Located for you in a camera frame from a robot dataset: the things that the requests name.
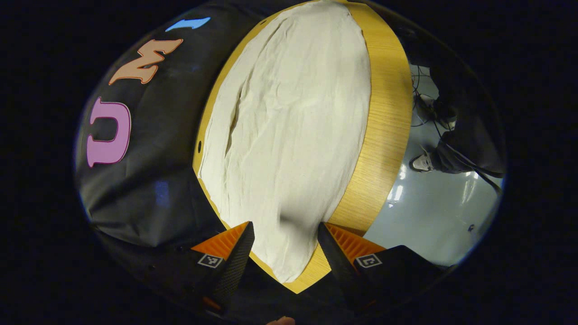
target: round wooden table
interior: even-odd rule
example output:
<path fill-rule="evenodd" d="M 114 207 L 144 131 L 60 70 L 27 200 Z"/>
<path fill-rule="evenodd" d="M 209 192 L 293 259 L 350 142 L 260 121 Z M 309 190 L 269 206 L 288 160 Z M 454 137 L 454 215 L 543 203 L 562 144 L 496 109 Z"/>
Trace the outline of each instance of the round wooden table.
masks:
<path fill-rule="evenodd" d="M 371 96 L 367 128 L 360 156 L 347 189 L 329 222 L 363 236 L 385 203 L 401 166 L 412 120 L 413 88 L 406 54 L 387 23 L 367 5 L 345 0 L 340 2 L 347 6 L 363 31 L 371 66 Z M 194 152 L 192 164 L 197 176 L 203 156 L 202 141 L 205 138 L 207 124 L 221 83 L 247 43 L 281 12 L 257 24 L 237 45 L 223 66 L 207 100 L 197 134 L 198 148 Z M 199 183 L 213 210 L 219 216 L 201 179 Z M 223 224 L 227 229 L 230 228 L 226 223 L 223 222 Z M 250 257 L 265 272 L 275 278 L 271 268 L 253 252 Z M 330 270 L 327 259 L 318 244 L 301 275 L 295 281 L 283 283 L 283 285 L 294 293 L 300 293 L 320 280 Z"/>

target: gray floor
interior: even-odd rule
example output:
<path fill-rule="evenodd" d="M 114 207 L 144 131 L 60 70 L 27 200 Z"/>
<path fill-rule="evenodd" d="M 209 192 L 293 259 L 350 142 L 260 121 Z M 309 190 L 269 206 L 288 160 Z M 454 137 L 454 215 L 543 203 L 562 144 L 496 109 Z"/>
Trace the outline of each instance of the gray floor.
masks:
<path fill-rule="evenodd" d="M 417 66 L 410 67 L 412 75 L 417 75 Z M 423 76 L 429 76 L 429 69 L 420 70 L 418 92 L 437 98 L 438 89 L 431 78 Z M 415 109 L 412 125 L 420 123 Z M 497 195 L 475 172 L 452 175 L 409 169 L 409 160 L 423 153 L 420 145 L 431 149 L 438 139 L 432 122 L 411 128 L 398 178 L 364 237 L 385 248 L 405 245 L 432 263 L 449 266 L 479 241 Z M 502 179 L 490 179 L 502 185 Z"/>

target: wood grain surface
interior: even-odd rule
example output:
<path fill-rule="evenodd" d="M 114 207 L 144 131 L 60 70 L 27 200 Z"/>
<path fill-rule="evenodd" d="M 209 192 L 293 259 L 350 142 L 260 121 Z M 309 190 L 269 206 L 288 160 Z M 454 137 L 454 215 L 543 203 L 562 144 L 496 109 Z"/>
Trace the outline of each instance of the wood grain surface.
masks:
<path fill-rule="evenodd" d="M 398 38 L 387 23 L 367 5 L 345 0 L 339 2 L 347 6 L 363 31 L 371 67 L 371 96 L 367 128 L 360 156 L 347 189 L 329 222 L 363 236 L 385 203 L 401 166 L 412 119 L 413 89 L 407 57 Z M 202 141 L 205 139 L 205 131 L 221 83 L 247 43 L 281 12 L 259 22 L 245 36 L 217 77 L 197 134 L 195 149 L 200 141 L 201 151 L 195 150 L 192 164 L 197 175 L 203 156 Z M 219 213 L 213 201 L 210 200 L 205 184 L 201 179 L 199 182 L 218 216 Z M 225 222 L 223 224 L 227 229 L 230 228 Z M 275 278 L 271 268 L 253 252 L 250 257 L 265 272 Z M 283 283 L 283 285 L 294 293 L 300 293 L 330 270 L 327 259 L 317 244 L 301 275 L 295 281 Z"/>

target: black pants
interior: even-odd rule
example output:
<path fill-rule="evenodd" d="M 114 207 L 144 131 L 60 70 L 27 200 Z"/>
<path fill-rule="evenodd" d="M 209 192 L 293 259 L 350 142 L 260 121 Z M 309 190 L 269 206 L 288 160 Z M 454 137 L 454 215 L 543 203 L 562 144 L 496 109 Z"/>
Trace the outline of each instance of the black pants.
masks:
<path fill-rule="evenodd" d="M 439 90 L 436 110 L 451 108 L 457 114 L 455 129 L 445 132 L 430 154 L 433 167 L 446 173 L 471 171 L 453 148 L 488 175 L 503 177 L 506 164 L 502 130 L 489 96 L 471 73 L 441 67 L 431 67 L 429 72 Z"/>

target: wrinkled white fabric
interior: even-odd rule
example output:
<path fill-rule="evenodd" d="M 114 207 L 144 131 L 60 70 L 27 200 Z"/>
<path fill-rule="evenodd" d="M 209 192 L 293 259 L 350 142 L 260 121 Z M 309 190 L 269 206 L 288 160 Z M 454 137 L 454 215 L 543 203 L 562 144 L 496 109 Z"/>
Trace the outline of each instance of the wrinkled white fabric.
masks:
<path fill-rule="evenodd" d="M 199 177 L 229 226 L 253 222 L 253 252 L 281 282 L 301 274 L 345 192 L 370 91 L 361 29 L 331 1 L 281 13 L 219 89 Z"/>

